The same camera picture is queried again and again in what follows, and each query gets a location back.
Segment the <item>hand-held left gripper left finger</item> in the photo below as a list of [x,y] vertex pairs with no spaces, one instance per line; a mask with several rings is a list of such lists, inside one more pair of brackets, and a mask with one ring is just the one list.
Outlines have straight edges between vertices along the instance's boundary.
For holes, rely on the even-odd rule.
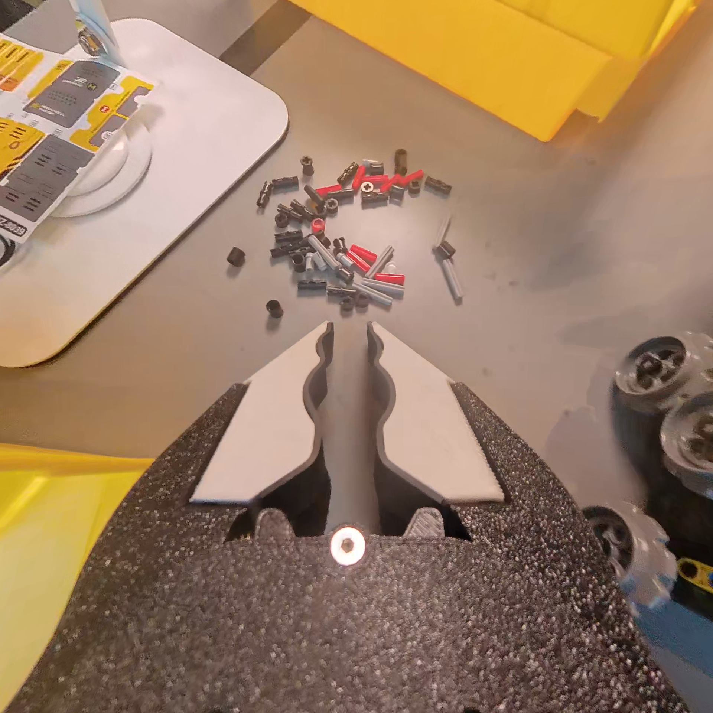
[[334,325],[320,324],[242,385],[245,391],[190,503],[248,505],[316,462]]

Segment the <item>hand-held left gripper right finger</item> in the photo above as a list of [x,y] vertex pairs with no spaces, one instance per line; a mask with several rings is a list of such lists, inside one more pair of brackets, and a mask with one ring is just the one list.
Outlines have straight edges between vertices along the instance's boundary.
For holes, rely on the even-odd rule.
[[439,504],[503,503],[455,381],[380,324],[368,325],[380,464]]

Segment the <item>black yellow toy brick vehicle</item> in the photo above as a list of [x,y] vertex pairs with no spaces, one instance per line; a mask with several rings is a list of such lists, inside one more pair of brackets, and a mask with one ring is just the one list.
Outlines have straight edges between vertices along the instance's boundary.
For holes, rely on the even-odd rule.
[[645,476],[642,506],[585,518],[645,637],[712,678],[712,338],[682,332],[633,347],[612,380],[615,432]]

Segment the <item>white document stand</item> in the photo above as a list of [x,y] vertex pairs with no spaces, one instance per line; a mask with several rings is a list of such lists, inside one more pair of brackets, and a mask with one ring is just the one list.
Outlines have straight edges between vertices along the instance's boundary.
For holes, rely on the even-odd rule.
[[68,51],[156,86],[29,239],[1,240],[1,366],[62,351],[287,131],[282,99],[149,19],[71,1]]

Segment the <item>grey desk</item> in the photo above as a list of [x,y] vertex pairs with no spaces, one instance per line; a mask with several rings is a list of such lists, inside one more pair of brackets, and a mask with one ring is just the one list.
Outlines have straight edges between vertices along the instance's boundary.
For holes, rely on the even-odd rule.
[[[712,333],[712,2],[702,1],[601,123],[573,115],[540,143],[278,1],[109,1],[246,71],[284,100],[286,138],[67,351],[1,370],[1,441],[156,458],[229,386],[334,322],[319,410],[327,528],[379,532],[366,321],[462,381],[538,451],[580,505],[640,499],[613,432],[621,355],[652,336]],[[340,209],[349,240],[396,246],[406,296],[341,315],[271,264],[268,177],[315,160],[391,160],[453,184],[397,208]],[[433,254],[449,242],[456,305]]]

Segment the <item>grey axle pin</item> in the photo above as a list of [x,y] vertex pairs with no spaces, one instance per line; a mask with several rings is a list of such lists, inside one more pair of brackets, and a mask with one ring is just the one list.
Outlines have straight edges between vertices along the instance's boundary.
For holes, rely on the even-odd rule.
[[446,214],[436,233],[436,241],[433,245],[433,254],[440,264],[446,283],[453,301],[456,305],[461,305],[464,299],[463,288],[460,284],[459,275],[456,270],[454,257],[456,248],[449,242],[448,233],[452,221],[452,214]]

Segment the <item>pile of small brick parts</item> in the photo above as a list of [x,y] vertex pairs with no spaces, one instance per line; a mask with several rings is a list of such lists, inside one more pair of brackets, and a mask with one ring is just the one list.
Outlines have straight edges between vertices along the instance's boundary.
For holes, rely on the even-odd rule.
[[318,294],[339,305],[341,313],[390,309],[405,296],[406,276],[393,263],[396,246],[373,251],[364,242],[349,242],[335,219],[340,209],[401,207],[406,197],[427,192],[450,198],[453,184],[422,169],[410,170],[404,148],[393,164],[362,158],[349,162],[330,185],[315,180],[312,156],[299,158],[299,173],[267,179],[257,196],[259,215],[274,209],[271,264],[286,264],[299,294]]

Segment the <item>yellow plastic bin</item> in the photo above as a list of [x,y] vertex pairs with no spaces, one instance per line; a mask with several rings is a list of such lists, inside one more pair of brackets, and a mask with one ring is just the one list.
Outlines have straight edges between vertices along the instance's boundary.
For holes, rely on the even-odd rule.
[[153,459],[1,445],[1,710],[52,638],[94,544]]

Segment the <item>sticker sheet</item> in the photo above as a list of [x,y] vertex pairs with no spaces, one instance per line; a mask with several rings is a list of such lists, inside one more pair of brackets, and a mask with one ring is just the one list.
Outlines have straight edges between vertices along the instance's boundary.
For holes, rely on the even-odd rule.
[[1,239],[23,243],[155,88],[106,59],[1,35]]

